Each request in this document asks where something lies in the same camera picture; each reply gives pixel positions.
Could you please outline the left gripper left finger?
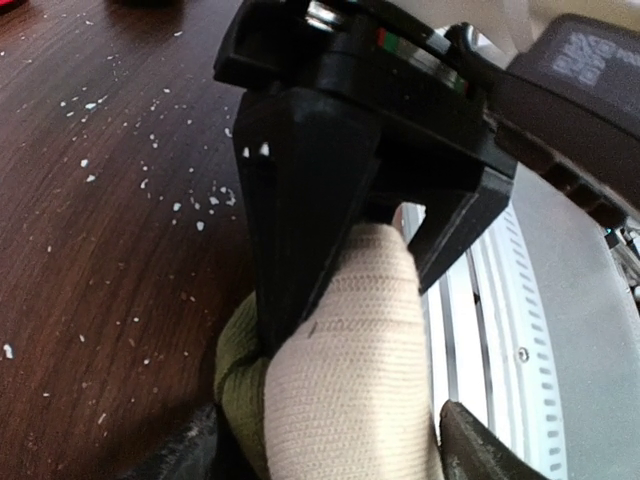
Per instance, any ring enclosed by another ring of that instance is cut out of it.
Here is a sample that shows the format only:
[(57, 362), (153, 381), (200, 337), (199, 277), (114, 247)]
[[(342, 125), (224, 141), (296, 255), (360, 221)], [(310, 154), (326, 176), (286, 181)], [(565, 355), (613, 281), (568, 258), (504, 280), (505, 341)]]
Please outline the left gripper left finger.
[(212, 478), (218, 444), (218, 418), (213, 404), (198, 409), (191, 420), (140, 465), (135, 479), (202, 480)]

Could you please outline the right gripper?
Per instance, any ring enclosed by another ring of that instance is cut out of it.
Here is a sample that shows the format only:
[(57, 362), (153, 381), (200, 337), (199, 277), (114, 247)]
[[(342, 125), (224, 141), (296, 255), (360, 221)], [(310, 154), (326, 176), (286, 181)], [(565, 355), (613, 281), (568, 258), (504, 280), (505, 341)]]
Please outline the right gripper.
[(516, 163), (486, 106), (501, 69), (473, 28), (387, 1), (245, 1), (214, 64), (243, 90), (233, 142), (273, 356), (326, 290), (366, 198), (502, 210)]

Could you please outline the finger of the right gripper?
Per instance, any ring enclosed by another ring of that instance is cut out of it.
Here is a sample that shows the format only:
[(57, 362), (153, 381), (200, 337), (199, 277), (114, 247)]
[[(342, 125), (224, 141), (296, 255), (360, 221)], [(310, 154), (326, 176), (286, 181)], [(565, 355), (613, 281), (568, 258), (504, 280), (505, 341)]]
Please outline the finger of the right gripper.
[(507, 207), (514, 183), (485, 167), (476, 172), (439, 174), (419, 197), (425, 218), (409, 242), (426, 292)]

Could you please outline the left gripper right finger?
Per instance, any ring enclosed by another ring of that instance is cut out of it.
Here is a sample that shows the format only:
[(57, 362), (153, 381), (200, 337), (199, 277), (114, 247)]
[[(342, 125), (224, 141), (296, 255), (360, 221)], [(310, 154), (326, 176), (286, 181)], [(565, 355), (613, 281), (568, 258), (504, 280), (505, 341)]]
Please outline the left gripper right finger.
[(504, 445), (462, 403), (447, 400), (440, 412), (444, 477), (454, 480), (545, 480)]

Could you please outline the beige brown striped long sock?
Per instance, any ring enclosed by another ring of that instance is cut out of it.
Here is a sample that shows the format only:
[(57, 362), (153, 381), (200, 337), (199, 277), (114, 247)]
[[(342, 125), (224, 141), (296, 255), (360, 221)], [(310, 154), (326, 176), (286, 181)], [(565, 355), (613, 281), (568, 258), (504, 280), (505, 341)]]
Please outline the beige brown striped long sock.
[(389, 225), (356, 226), (313, 314), (273, 356), (247, 297), (222, 330), (214, 395), (261, 479), (443, 475), (414, 260)]

